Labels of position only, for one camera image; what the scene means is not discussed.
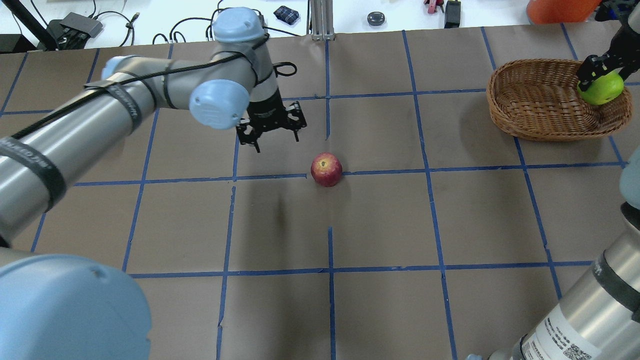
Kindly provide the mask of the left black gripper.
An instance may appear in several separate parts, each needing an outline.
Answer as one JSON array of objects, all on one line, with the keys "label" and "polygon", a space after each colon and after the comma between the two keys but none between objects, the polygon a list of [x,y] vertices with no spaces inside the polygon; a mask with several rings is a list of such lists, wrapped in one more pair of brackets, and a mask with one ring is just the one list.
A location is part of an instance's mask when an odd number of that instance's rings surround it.
[{"label": "left black gripper", "polygon": [[261,153],[259,137],[263,133],[284,129],[291,131],[295,141],[299,142],[300,130],[307,127],[299,101],[285,105],[279,96],[272,96],[249,102],[246,111],[248,119],[236,125],[237,137],[240,142],[250,142],[258,154]]}]

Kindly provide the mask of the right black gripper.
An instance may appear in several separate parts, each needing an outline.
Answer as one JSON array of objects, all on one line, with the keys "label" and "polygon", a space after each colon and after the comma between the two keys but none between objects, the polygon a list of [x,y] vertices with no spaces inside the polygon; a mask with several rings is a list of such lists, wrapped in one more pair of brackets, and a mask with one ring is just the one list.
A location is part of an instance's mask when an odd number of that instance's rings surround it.
[{"label": "right black gripper", "polygon": [[621,27],[612,37],[608,50],[602,55],[588,55],[579,66],[576,76],[578,89],[586,92],[592,84],[609,71],[638,71],[640,66],[640,13],[633,10],[620,17]]}]

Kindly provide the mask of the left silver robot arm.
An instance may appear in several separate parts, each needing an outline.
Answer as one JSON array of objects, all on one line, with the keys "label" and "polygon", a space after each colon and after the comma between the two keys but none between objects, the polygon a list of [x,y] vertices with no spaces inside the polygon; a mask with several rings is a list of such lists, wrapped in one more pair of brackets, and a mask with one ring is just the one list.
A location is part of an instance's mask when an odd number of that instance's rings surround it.
[{"label": "left silver robot arm", "polygon": [[12,240],[153,112],[187,110],[254,147],[265,132],[306,128],[299,102],[283,103],[258,14],[231,7],[211,27],[217,47],[210,61],[113,57],[78,96],[2,137],[3,360],[149,358],[151,311],[130,275],[82,256],[19,251]]}]

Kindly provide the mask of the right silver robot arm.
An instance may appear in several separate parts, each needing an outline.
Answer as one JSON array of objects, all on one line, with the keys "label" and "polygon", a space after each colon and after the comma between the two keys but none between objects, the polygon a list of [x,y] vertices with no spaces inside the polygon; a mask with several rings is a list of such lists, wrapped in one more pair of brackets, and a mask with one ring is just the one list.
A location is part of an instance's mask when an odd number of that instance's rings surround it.
[{"label": "right silver robot arm", "polygon": [[[514,60],[487,86],[493,123],[532,141],[606,136],[631,118],[624,86],[639,70],[639,2],[604,0],[621,26],[602,55],[583,61]],[[492,360],[637,360],[639,358],[639,151],[622,169],[624,232],[538,324]]]}]

